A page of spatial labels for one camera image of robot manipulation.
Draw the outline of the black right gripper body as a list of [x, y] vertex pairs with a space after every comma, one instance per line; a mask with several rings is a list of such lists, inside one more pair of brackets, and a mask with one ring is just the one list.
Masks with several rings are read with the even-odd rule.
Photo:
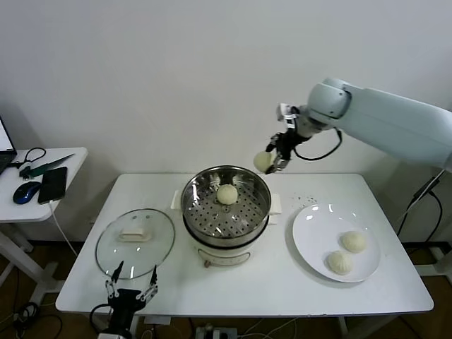
[[307, 142], [310, 137], [300, 136], [294, 129], [279, 133], [276, 141], [276, 150], [281, 160], [291, 160], [292, 151], [300, 144]]

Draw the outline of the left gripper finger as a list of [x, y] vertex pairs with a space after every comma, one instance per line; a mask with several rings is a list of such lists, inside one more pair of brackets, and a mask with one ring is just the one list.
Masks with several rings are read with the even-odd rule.
[[148, 288], [139, 294], [138, 300], [141, 302], [149, 302], [158, 292], [157, 285], [157, 266], [154, 266]]
[[110, 279], [105, 281], [105, 287], [107, 290], [107, 298], [108, 299], [114, 299], [114, 298], [119, 297], [119, 291], [117, 289], [117, 281], [121, 274], [123, 265], [124, 265], [124, 262], [121, 261], [120, 264], [118, 265], [118, 267], [113, 271], [113, 274], [110, 277]]

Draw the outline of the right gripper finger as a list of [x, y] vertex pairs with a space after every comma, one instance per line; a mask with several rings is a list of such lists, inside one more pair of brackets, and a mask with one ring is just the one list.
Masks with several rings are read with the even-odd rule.
[[271, 136], [270, 142], [266, 146], [267, 153], [271, 153], [274, 150], [278, 150], [278, 145], [280, 144], [282, 136], [283, 136], [282, 133], [276, 133], [275, 135]]
[[281, 160], [281, 159], [275, 159], [268, 169], [266, 170], [266, 174], [273, 174], [279, 171], [284, 170], [287, 167], [287, 164], [289, 163], [289, 160]]

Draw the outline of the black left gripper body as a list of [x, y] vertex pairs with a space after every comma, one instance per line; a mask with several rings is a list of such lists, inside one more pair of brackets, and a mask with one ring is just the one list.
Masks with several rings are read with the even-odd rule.
[[119, 295], [108, 299], [112, 315], [108, 329], [110, 331], [128, 331], [137, 311], [145, 307], [145, 301], [139, 297], [139, 290], [118, 290]]

